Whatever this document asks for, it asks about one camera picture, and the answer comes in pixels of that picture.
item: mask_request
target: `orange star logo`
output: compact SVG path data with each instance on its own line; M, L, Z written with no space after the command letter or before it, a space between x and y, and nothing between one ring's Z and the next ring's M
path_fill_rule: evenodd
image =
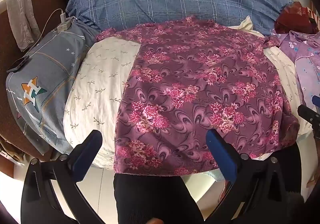
M23 104L26 105L29 102L32 102L36 111L39 112L39 109L36 103L36 96L41 93L47 92L47 90L37 86L37 79L38 77L35 77L34 79L30 80L28 84L22 83L21 86L22 86L22 89L24 90Z

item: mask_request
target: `metal bolt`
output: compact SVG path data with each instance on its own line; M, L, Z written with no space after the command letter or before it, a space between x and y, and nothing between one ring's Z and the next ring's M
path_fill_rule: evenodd
M37 159L37 158L33 158L30 163L34 165L34 164L36 164L37 162L38 162L38 159Z
M277 163L278 162L278 159L276 157L271 157L270 160L271 160L272 163Z
M246 153L242 153L240 155L240 157L241 157L242 160L248 160L249 159L249 155L247 155Z
M68 158L68 155L65 154L65 153L59 156L59 160L60 160L60 161L64 161L64 160L66 160L67 158Z

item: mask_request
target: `black phone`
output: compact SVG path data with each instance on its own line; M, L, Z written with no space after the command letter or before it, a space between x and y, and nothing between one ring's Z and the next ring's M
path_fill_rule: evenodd
M18 60L16 60L11 66L10 68L7 69L7 73L10 72L17 72L24 64L25 62L29 59L29 56L24 56L23 58L20 58Z

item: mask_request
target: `red bag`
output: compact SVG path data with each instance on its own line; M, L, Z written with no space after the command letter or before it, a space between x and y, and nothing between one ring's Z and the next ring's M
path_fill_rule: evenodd
M289 33L290 31L302 32L307 34L316 34L319 32L315 22L311 22L308 9L302 7L301 3L296 1L286 6L280 16L275 21L276 33Z

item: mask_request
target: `purple fabric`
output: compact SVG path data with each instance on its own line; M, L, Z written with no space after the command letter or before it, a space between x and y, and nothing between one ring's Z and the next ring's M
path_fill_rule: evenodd
M277 36L280 49L295 64L300 100L313 108L312 97L320 94L320 32L309 35L290 31Z
M251 158L295 142L299 124L263 54L265 39L192 17L99 39L113 35L141 43L118 111L117 173L216 169L205 142L211 128Z

